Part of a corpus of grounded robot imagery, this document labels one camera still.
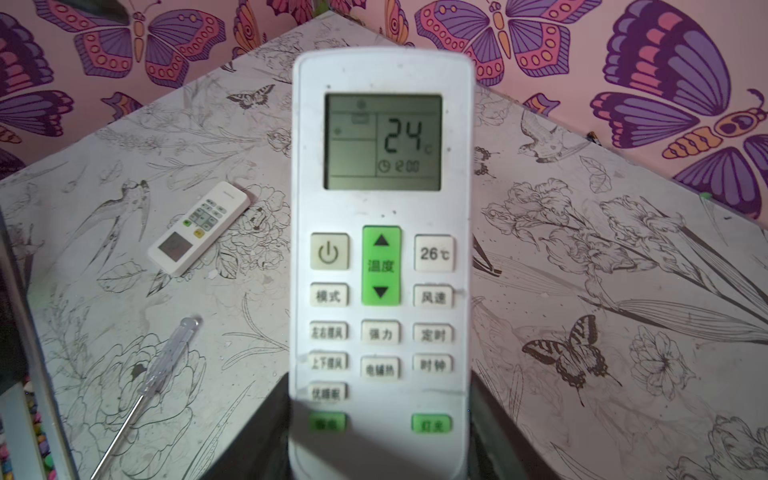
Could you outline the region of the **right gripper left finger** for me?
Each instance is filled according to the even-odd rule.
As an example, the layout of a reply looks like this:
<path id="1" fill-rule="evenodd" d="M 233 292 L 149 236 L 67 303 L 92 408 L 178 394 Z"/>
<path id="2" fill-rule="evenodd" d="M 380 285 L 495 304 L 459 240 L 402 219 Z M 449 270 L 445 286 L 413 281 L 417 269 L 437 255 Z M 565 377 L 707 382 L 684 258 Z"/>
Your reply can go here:
<path id="1" fill-rule="evenodd" d="M 201 479 L 293 479 L 288 454 L 291 413 L 288 380 L 288 374 L 281 377 Z"/>

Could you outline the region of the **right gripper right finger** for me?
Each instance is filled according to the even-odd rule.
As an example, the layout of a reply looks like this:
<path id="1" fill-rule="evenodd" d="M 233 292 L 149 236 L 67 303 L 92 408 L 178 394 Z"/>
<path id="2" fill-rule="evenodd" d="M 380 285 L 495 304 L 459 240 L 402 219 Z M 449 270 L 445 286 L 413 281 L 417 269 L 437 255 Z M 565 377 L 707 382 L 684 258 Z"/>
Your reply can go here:
<path id="1" fill-rule="evenodd" d="M 470 385 L 468 478 L 560 480 L 476 372 Z"/>

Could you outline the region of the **clear handle screwdriver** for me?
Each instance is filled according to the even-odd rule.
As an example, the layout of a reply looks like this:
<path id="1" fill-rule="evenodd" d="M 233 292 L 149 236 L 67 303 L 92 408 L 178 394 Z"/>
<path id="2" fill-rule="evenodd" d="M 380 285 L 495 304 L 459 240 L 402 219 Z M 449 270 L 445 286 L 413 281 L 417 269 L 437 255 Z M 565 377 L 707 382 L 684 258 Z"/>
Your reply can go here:
<path id="1" fill-rule="evenodd" d="M 90 475 L 90 479 L 101 479 L 121 444 L 128 437 L 130 429 L 140 418 L 146 406 L 163 388 L 167 378 L 174 370 L 179 358 L 187 349 L 190 340 L 198 331 L 201 320 L 195 317 L 183 318 L 172 335 L 165 342 L 163 349 L 156 359 L 150 364 L 144 383 L 138 390 L 137 400 L 125 417 L 119 430 L 109 444 L 96 468 Z"/>

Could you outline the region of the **white AC remote control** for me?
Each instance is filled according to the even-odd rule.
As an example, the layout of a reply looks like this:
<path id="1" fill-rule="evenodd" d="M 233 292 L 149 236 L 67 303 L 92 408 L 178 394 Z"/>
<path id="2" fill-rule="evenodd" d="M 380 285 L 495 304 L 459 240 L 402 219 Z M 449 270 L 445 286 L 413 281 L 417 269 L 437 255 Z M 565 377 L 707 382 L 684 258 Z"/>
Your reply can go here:
<path id="1" fill-rule="evenodd" d="M 461 54 L 293 69 L 288 456 L 296 479 L 464 479 L 475 78 Z"/>

